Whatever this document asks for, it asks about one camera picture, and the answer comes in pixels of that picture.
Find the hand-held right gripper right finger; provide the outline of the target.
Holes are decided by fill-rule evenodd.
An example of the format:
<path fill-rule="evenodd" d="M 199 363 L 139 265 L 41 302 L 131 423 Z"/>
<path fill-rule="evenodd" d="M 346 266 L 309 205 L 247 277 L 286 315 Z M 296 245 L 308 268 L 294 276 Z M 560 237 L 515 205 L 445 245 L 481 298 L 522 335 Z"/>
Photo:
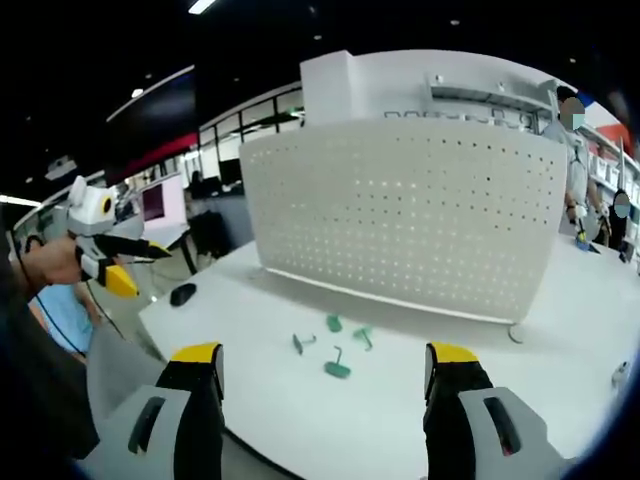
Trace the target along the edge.
<path fill-rule="evenodd" d="M 560 479 L 570 469 L 545 421 L 494 386 L 468 349 L 426 345 L 424 399 L 429 479 Z"/>

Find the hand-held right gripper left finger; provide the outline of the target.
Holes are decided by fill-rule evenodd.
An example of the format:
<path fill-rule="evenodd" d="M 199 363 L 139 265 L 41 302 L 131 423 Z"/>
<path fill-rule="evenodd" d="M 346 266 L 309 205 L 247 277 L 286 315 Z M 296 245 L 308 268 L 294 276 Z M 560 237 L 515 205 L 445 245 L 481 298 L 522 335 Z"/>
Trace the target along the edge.
<path fill-rule="evenodd" d="M 225 420 L 219 342 L 162 363 L 132 346 L 109 358 L 93 346 L 87 394 L 98 443 L 90 479 L 219 479 Z"/>

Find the person's left hand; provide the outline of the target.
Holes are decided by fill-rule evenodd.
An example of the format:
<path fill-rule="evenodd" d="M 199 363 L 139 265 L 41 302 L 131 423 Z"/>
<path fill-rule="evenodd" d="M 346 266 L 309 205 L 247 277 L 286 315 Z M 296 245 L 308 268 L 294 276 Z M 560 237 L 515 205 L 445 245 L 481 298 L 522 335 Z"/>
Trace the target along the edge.
<path fill-rule="evenodd" d="M 23 257 L 23 265 L 25 276 L 37 291 L 49 285 L 75 284 L 82 277 L 76 258 L 76 243 L 69 237 L 32 249 Z"/>

